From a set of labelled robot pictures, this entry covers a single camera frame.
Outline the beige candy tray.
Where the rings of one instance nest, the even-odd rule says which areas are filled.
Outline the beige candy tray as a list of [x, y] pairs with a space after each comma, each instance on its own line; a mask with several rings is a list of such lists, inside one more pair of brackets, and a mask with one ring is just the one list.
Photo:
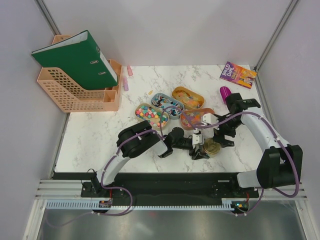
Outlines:
[[147, 121], [157, 131], [160, 130], [160, 127], [164, 128], [170, 120], [166, 112], [162, 114], [161, 110], [148, 103], [140, 104], [134, 114], [139, 121]]

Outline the pink highlighter marker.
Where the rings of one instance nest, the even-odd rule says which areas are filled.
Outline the pink highlighter marker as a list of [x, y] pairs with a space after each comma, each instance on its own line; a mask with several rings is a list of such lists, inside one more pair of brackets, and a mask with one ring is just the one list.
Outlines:
[[129, 85], [128, 85], [128, 79], [126, 76], [123, 77], [122, 82], [123, 82], [123, 89], [125, 92], [127, 92], [129, 90]]
[[127, 73], [130, 77], [133, 76], [132, 68], [129, 65], [127, 66]]

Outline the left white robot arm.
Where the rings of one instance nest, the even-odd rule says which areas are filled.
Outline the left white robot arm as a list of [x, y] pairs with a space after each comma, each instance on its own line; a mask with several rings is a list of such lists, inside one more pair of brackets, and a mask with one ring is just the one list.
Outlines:
[[106, 162], [104, 168], [97, 171], [98, 180], [92, 185], [92, 191], [99, 197], [106, 196], [110, 191], [110, 184], [123, 166], [147, 150], [151, 149], [159, 158], [166, 158], [174, 149], [188, 151], [192, 160], [208, 159], [210, 156], [204, 149], [204, 137], [199, 130], [185, 137], [181, 127], [174, 127], [163, 137], [142, 121], [122, 130], [118, 134], [118, 147], [115, 154]]

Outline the gold jar lid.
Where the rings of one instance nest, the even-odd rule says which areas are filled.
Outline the gold jar lid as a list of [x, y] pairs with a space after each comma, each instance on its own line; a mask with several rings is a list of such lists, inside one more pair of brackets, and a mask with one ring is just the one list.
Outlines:
[[221, 149], [221, 145], [218, 142], [215, 142], [212, 138], [207, 138], [204, 141], [203, 148], [207, 150]]

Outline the yellow candy tray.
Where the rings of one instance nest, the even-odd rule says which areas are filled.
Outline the yellow candy tray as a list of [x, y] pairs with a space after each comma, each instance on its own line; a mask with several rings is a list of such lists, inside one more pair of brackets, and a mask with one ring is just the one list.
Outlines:
[[174, 99], [181, 102], [187, 110], [201, 109], [205, 103], [203, 96], [183, 86], [176, 87], [171, 95]]

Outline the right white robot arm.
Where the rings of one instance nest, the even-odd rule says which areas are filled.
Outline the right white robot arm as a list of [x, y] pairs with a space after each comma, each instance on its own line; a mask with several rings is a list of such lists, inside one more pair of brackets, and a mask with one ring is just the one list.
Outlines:
[[280, 136], [263, 117], [261, 105], [256, 99], [243, 99], [239, 93], [232, 93], [225, 98], [225, 103], [229, 113], [217, 116], [219, 126], [214, 130], [213, 140], [222, 148], [232, 147], [235, 143], [227, 137], [235, 137], [236, 129], [244, 125], [262, 151], [257, 169], [238, 173], [237, 179], [229, 184], [230, 193], [240, 197], [251, 187], [298, 187], [303, 160], [302, 148], [290, 144]]

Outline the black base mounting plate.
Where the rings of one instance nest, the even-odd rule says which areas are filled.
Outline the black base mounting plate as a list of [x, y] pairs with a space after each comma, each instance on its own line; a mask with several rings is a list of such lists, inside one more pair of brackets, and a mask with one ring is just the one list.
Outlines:
[[83, 198], [110, 197], [114, 207], [219, 206], [223, 199], [254, 199], [254, 188], [241, 188], [237, 173], [118, 173], [102, 187], [94, 172], [54, 173], [53, 180], [81, 180]]

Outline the clear glass jar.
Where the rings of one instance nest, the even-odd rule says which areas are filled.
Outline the clear glass jar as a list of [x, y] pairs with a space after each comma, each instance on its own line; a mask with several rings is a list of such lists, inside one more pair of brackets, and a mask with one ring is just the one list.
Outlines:
[[214, 158], [220, 152], [220, 150], [220, 148], [215, 148], [213, 150], [204, 148], [204, 152], [208, 155], [209, 158]]

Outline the peach mesh file basket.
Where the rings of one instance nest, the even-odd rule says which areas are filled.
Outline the peach mesh file basket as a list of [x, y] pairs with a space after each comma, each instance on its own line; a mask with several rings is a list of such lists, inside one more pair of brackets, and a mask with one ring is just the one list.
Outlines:
[[43, 67], [48, 77], [39, 82], [64, 112], [97, 112], [103, 109], [104, 89], [86, 90], [58, 67]]

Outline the peach desk organizer box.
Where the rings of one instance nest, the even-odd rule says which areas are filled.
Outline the peach desk organizer box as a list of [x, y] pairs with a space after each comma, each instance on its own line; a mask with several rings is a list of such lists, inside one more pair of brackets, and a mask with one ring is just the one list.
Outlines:
[[112, 69], [117, 75], [117, 86], [104, 90], [103, 110], [105, 112], [116, 112], [119, 110], [121, 91], [123, 84], [123, 66], [114, 59], [108, 60]]

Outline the pink gummy star tray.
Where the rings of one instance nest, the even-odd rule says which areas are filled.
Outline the pink gummy star tray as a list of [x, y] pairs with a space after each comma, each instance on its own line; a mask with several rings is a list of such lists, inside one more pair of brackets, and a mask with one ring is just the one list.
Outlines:
[[180, 115], [180, 123], [181, 127], [184, 130], [192, 130], [192, 126], [188, 120], [191, 121], [193, 125], [200, 124], [202, 120], [202, 116], [205, 114], [214, 114], [215, 111], [212, 108], [199, 108], [199, 109], [192, 109], [192, 110], [185, 110], [185, 115]]

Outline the blue lollipop tray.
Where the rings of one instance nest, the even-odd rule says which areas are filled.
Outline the blue lollipop tray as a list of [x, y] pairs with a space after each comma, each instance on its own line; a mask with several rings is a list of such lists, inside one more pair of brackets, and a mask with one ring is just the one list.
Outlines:
[[181, 116], [181, 112], [184, 111], [184, 105], [182, 102], [164, 93], [156, 93], [150, 102], [152, 106], [160, 109], [161, 111], [167, 108], [165, 112], [172, 120], [178, 120]]

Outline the Roald Dahl paperback book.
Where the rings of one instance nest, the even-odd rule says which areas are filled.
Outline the Roald Dahl paperback book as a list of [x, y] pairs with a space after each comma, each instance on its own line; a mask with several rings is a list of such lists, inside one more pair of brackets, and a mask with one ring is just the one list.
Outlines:
[[246, 89], [251, 89], [256, 76], [257, 73], [255, 71], [227, 61], [219, 78]]

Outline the magenta plastic scoop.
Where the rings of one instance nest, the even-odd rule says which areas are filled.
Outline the magenta plastic scoop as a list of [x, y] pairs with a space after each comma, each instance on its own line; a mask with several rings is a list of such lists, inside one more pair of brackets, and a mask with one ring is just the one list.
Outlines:
[[220, 87], [219, 92], [223, 103], [226, 105], [226, 98], [232, 94], [231, 90], [226, 86], [222, 86]]

